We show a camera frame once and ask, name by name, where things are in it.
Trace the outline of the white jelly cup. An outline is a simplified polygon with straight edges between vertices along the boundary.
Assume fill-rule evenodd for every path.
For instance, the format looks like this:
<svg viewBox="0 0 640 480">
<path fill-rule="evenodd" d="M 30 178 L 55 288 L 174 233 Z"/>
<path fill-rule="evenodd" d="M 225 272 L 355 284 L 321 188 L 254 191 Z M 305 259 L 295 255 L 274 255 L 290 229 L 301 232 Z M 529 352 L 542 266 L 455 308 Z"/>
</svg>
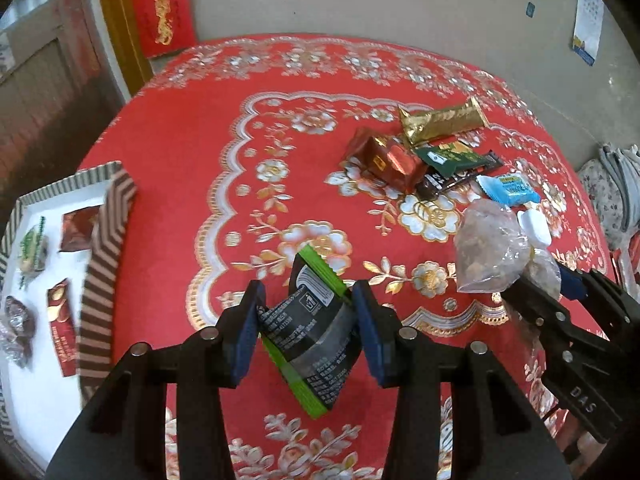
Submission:
<svg viewBox="0 0 640 480">
<path fill-rule="evenodd" d="M 544 213 L 539 209 L 525 209 L 518 212 L 518 223 L 532 244 L 540 247 L 549 247 L 552 236 L 548 221 Z"/>
</svg>

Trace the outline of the clear bag of nuts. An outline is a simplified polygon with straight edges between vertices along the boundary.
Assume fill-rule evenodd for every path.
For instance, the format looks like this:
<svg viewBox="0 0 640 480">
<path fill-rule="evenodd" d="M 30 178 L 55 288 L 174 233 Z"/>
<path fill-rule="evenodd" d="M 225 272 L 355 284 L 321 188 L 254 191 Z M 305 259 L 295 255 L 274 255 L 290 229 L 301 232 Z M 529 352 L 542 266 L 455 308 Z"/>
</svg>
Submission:
<svg viewBox="0 0 640 480">
<path fill-rule="evenodd" d="M 561 295 L 561 272 L 546 246 L 528 237 L 507 206 L 476 200 L 466 207 L 456 248 L 457 291 L 505 292 L 524 276 L 551 297 Z"/>
</svg>

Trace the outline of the blue snack packet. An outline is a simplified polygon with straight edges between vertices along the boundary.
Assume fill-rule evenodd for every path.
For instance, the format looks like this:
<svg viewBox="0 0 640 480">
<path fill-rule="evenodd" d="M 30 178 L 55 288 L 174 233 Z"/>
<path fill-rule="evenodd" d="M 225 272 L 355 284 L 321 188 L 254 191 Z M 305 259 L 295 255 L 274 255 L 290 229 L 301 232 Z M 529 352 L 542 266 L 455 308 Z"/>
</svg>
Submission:
<svg viewBox="0 0 640 480">
<path fill-rule="evenodd" d="M 478 176 L 476 180 L 483 192 L 501 205 L 514 207 L 526 203 L 540 203 L 539 194 L 520 174 Z"/>
</svg>

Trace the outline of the black green snack packet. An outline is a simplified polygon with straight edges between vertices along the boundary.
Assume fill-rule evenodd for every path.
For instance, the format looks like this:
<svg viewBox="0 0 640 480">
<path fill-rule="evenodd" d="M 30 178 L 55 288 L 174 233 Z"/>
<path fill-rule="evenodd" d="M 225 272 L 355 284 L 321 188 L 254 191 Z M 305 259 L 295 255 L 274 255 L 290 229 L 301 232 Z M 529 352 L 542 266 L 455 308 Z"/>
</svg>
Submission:
<svg viewBox="0 0 640 480">
<path fill-rule="evenodd" d="M 302 409 L 331 411 L 362 350 L 352 292 L 310 245 L 293 262 L 288 296 L 258 309 L 262 344 Z"/>
</svg>

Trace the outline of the dark brown coffee stick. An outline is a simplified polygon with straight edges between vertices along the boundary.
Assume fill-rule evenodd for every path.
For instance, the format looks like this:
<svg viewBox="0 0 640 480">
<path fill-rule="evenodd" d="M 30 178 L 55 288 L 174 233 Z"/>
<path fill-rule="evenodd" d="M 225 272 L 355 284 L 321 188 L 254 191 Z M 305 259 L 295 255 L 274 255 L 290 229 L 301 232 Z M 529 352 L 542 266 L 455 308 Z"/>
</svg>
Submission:
<svg viewBox="0 0 640 480">
<path fill-rule="evenodd" d="M 503 160 L 494 152 L 484 155 L 485 161 L 468 169 L 459 169 L 450 177 L 444 177 L 437 169 L 428 167 L 423 179 L 416 185 L 416 196 L 420 200 L 434 200 L 459 185 L 467 184 L 481 174 L 489 174 L 503 166 Z"/>
</svg>

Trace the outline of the dark green cracker packet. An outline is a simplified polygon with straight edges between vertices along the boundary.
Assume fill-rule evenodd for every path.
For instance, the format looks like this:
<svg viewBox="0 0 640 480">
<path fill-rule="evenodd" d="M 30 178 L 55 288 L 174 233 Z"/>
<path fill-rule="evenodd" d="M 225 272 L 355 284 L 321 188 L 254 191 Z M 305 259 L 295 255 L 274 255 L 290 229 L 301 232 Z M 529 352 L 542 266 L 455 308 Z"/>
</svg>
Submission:
<svg viewBox="0 0 640 480">
<path fill-rule="evenodd" d="M 458 171 L 486 166 L 489 162 L 487 155 L 478 154 L 459 141 L 423 145 L 414 152 L 425 165 L 434 168 L 445 178 L 452 177 Z"/>
</svg>

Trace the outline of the long gold snack bar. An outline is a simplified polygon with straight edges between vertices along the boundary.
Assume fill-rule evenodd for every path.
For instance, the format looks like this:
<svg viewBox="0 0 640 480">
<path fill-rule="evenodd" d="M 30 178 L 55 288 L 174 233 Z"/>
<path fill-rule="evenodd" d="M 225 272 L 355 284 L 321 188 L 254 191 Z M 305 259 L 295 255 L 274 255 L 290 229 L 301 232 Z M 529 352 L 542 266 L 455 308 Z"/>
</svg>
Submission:
<svg viewBox="0 0 640 480">
<path fill-rule="evenodd" d="M 488 126 L 488 120 L 474 96 L 463 104 L 440 110 L 410 113 L 400 106 L 398 115 L 402 138 L 410 148 L 418 148 L 437 139 Z"/>
</svg>

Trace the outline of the red foil snack packet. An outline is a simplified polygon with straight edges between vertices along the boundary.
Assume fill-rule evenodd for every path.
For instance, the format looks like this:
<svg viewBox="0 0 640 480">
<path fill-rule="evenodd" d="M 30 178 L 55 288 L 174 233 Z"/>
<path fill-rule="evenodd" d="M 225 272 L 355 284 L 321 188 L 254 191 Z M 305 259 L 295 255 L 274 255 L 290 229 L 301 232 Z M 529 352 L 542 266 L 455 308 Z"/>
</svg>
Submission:
<svg viewBox="0 0 640 480">
<path fill-rule="evenodd" d="M 426 171 L 424 162 L 396 136 L 369 127 L 356 129 L 344 159 L 356 159 L 373 177 L 404 193 L 413 192 Z"/>
</svg>

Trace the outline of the red gold narrow packet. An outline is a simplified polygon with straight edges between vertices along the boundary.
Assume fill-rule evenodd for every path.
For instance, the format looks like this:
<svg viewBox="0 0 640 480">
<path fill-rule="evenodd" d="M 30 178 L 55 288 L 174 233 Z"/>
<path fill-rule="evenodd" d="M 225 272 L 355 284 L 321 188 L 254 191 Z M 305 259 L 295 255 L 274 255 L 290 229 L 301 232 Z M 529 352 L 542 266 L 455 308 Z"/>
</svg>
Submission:
<svg viewBox="0 0 640 480">
<path fill-rule="evenodd" d="M 47 318 L 54 351 L 64 377 L 76 374 L 76 333 L 68 298 L 69 287 L 68 279 L 64 278 L 47 292 Z"/>
</svg>

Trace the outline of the striped white tray box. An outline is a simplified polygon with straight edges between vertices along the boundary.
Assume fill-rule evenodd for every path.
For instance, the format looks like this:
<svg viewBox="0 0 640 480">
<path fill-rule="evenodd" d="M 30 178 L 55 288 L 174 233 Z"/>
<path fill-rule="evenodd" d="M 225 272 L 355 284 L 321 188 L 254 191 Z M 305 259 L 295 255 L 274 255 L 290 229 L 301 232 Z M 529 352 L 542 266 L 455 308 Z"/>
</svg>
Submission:
<svg viewBox="0 0 640 480">
<path fill-rule="evenodd" d="M 81 409 L 112 368 L 114 297 L 120 253 L 137 187 L 121 162 L 107 162 L 38 188 L 15 203 L 1 241 L 1 296 L 35 318 L 25 368 L 1 360 L 1 434 L 29 474 L 40 478 Z M 63 214 L 99 206 L 91 248 L 59 252 Z M 46 268 L 20 289 L 18 255 L 27 231 L 46 218 Z M 68 279 L 76 333 L 76 374 L 64 377 L 47 318 L 47 292 Z"/>
</svg>

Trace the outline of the green cookie packet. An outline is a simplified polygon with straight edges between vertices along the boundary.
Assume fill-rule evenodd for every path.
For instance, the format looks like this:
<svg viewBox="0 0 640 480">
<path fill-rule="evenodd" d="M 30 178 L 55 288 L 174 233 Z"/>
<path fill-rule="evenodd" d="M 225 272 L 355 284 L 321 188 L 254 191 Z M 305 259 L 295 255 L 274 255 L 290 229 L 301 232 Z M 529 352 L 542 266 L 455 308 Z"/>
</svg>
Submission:
<svg viewBox="0 0 640 480">
<path fill-rule="evenodd" d="M 44 232 L 46 218 L 41 216 L 20 243 L 18 270 L 20 270 L 20 289 L 26 288 L 46 268 L 48 237 Z"/>
</svg>

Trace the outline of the small red foil candy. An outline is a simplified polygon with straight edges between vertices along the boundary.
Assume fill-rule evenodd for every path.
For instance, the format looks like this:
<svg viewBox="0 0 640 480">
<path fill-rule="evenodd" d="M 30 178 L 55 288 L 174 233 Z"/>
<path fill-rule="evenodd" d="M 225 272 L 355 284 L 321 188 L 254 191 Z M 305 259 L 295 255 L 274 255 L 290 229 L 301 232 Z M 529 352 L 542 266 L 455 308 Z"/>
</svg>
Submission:
<svg viewBox="0 0 640 480">
<path fill-rule="evenodd" d="M 99 211 L 99 206 L 90 206 L 63 214 L 62 238 L 58 251 L 80 252 L 90 249 Z"/>
</svg>

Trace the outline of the red floral tablecloth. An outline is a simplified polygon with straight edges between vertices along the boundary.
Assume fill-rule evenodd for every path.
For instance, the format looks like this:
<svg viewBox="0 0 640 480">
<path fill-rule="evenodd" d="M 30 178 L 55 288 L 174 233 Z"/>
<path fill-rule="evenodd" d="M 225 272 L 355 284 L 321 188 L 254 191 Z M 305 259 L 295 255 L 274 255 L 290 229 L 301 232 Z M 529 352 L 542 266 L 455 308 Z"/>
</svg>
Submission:
<svg viewBox="0 0 640 480">
<path fill-rule="evenodd" d="M 433 53 L 362 40 L 263 36 L 180 54 L 113 119 L 84 164 L 119 162 L 110 218 L 81 310 L 78 368 L 91 394 L 138 339 L 170 346 L 212 325 L 262 281 L 270 304 L 311 247 L 344 281 L 365 280 L 405 324 L 441 344 L 483 341 L 552 434 L 566 413 L 498 294 L 457 290 L 454 239 L 483 190 L 422 200 L 345 151 L 357 130 L 391 134 L 398 113 L 480 102 L 488 124 L 458 148 L 526 177 L 570 268 L 605 270 L 588 194 L 552 136 L 506 83 Z"/>
</svg>

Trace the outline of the brown metal door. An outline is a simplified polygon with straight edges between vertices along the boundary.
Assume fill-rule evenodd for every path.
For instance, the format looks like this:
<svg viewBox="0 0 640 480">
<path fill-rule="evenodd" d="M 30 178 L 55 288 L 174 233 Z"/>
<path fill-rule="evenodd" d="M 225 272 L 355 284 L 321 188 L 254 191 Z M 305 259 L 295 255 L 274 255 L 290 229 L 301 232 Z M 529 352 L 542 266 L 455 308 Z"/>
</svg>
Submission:
<svg viewBox="0 0 640 480">
<path fill-rule="evenodd" d="M 1 200 L 73 172 L 122 99 L 90 0 L 1 0 Z"/>
</svg>

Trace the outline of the lower red wall paper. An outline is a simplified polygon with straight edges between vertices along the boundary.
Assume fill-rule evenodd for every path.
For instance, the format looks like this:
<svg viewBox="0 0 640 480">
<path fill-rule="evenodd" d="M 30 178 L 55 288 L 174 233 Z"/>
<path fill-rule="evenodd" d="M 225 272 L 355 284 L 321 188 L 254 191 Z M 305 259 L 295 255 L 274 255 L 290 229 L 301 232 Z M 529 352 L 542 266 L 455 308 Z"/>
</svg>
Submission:
<svg viewBox="0 0 640 480">
<path fill-rule="evenodd" d="M 198 41 L 191 0 L 132 0 L 132 5 L 146 58 L 190 48 Z"/>
</svg>

